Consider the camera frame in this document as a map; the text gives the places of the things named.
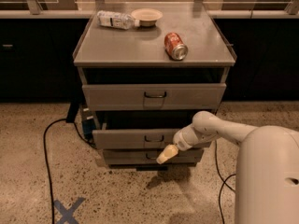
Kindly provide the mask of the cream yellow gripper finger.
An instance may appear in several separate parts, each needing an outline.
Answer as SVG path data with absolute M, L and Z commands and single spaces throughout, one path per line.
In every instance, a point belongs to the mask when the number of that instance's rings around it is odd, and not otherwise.
M 162 151 L 162 153 L 157 157 L 156 161 L 159 164 L 163 164 L 166 161 L 172 159 L 173 157 L 177 156 L 178 148 L 175 145 L 168 145 Z

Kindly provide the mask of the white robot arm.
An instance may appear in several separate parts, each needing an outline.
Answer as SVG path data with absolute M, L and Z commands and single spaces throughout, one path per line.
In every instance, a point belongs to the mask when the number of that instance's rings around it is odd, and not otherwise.
M 299 224 L 299 132 L 256 127 L 200 111 L 175 133 L 160 164 L 199 144 L 223 138 L 239 146 L 235 176 L 235 224 Z

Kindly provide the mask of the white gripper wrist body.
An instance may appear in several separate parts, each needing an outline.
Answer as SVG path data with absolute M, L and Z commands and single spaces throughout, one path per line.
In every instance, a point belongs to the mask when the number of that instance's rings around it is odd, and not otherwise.
M 196 131 L 192 124 L 177 131 L 173 137 L 174 145 L 180 151 L 186 151 L 200 143 L 201 134 Z

